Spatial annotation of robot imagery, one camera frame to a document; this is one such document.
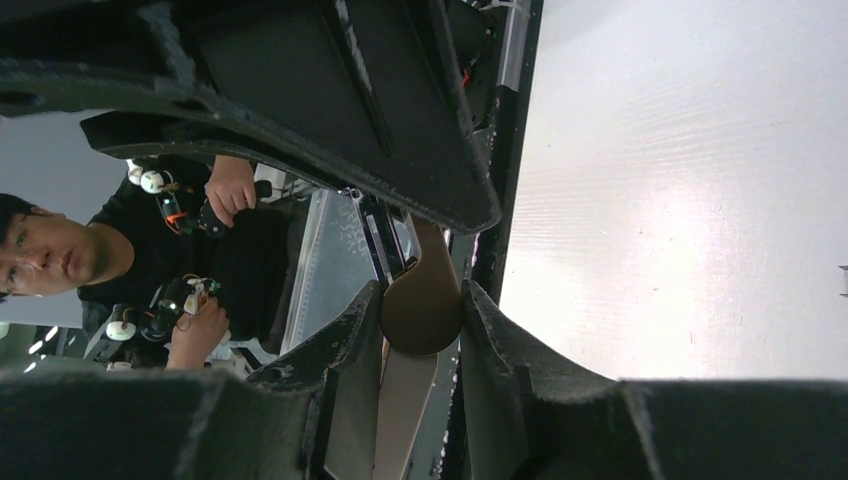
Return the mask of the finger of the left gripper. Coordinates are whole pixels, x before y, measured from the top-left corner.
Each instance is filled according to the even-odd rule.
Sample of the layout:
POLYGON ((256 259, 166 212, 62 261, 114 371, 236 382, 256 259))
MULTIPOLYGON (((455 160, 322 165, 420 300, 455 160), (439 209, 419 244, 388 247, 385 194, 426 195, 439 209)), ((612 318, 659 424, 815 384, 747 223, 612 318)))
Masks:
POLYGON ((118 159, 228 154, 465 234, 501 217, 446 1, 5 1, 1 113, 118 159))

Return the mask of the operator lower hand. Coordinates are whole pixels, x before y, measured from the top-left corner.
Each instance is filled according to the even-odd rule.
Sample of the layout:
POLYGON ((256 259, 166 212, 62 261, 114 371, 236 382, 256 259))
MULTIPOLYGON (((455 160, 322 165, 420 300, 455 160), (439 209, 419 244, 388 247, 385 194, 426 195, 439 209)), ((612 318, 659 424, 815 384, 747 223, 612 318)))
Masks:
POLYGON ((226 310, 209 297, 194 315, 181 316, 172 330, 166 370, 203 369, 229 329, 226 310))

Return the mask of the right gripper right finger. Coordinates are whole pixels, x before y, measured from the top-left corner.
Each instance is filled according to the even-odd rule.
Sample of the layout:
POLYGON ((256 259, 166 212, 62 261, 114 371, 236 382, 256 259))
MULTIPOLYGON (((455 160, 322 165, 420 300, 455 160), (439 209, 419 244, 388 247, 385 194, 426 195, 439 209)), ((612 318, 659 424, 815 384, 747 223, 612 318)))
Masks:
POLYGON ((461 373, 476 479, 843 479, 847 386, 616 381, 462 288, 461 373))

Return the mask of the teleoperation controller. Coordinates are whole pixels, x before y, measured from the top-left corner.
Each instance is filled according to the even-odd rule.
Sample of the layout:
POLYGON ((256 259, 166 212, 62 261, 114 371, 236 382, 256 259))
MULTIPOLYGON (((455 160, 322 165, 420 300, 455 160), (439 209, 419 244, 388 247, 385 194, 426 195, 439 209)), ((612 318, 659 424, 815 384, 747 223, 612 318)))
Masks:
POLYGON ((105 323, 105 336, 124 342, 135 336, 153 343, 166 343, 183 316, 194 316, 215 297, 220 283, 209 277, 186 274, 160 287, 148 306, 119 304, 105 323))
MULTIPOLYGON (((210 175, 215 157, 204 164, 210 175)), ((225 226, 209 205, 205 191, 209 178, 193 178, 189 171, 180 170, 176 161, 167 155, 128 159, 127 179, 155 198, 163 220, 174 233, 183 235, 202 230, 213 239, 222 237, 234 224, 225 226)), ((258 207, 263 199, 272 196, 274 187, 269 180, 256 179, 256 165, 249 162, 254 170, 258 207)))

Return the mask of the lower teleoperation controller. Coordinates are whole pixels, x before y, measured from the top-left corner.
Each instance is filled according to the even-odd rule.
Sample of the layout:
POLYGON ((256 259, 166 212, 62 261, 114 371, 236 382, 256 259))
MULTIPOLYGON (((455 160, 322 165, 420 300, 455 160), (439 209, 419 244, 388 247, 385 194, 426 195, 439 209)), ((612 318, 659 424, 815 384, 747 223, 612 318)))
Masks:
POLYGON ((135 336, 153 343, 166 343, 183 316, 194 316, 215 297, 220 283, 209 277, 186 274, 160 287, 148 306, 119 304, 105 323, 105 336, 124 342, 135 336))

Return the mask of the small beige stapler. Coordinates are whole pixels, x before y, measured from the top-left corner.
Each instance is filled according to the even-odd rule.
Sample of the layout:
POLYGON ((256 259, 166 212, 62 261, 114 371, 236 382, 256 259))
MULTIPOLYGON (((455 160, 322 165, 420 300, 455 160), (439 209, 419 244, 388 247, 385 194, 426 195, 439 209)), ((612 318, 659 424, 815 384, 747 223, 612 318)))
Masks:
POLYGON ((438 355, 459 336, 461 295, 441 228, 407 213, 418 254, 406 258, 392 209, 355 188, 351 198, 383 289, 379 323, 387 352, 381 377, 373 478, 403 477, 434 382, 438 355))

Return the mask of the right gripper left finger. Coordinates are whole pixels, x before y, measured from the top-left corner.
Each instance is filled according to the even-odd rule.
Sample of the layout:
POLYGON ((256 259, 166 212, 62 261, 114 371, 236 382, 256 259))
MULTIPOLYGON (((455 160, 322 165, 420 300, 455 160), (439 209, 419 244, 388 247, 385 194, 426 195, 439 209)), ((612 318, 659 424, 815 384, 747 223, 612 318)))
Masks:
POLYGON ((368 479, 382 290, 246 379, 31 372, 1 385, 5 479, 368 479))

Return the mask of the person in black shirt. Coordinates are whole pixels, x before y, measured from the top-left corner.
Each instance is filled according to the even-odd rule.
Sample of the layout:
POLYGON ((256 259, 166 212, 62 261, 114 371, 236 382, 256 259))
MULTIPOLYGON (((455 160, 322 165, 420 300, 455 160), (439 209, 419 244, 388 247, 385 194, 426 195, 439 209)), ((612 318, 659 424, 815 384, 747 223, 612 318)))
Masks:
MULTIPOLYGON (((171 156, 182 171, 206 180, 210 170, 171 156)), ((86 313, 119 304, 146 306, 167 282, 194 274, 221 285, 234 341, 264 339, 275 321, 290 260, 294 210, 270 205, 242 211, 219 239, 178 235, 155 198, 124 179, 86 223, 12 194, 1 197, 1 295, 53 296, 73 291, 86 313)))

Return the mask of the upper teleoperation controller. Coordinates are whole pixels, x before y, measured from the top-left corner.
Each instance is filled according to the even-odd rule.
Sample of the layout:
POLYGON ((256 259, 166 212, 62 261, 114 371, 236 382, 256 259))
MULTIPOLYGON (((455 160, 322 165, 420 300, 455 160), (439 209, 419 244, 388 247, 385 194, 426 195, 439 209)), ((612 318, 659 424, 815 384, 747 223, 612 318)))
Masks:
MULTIPOLYGON (((215 157, 204 164, 210 175, 215 157)), ((234 224, 225 226, 209 205, 205 191, 209 178, 193 178, 189 171, 180 170, 176 161, 167 155, 128 159, 127 179, 155 198, 163 220, 174 233, 183 235, 202 230, 213 239, 222 237, 234 224)), ((256 165, 249 162, 254 170, 258 207, 263 199, 272 196, 274 187, 269 180, 256 179, 256 165)))

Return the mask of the operator upper hand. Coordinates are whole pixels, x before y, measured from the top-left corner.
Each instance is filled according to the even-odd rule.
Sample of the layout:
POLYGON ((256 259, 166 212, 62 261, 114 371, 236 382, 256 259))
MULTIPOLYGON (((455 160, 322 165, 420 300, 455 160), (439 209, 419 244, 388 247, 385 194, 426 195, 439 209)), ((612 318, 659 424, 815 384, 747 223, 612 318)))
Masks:
POLYGON ((252 164, 242 158, 217 155, 205 191, 215 216, 232 227, 239 212, 254 209, 257 204, 252 164))

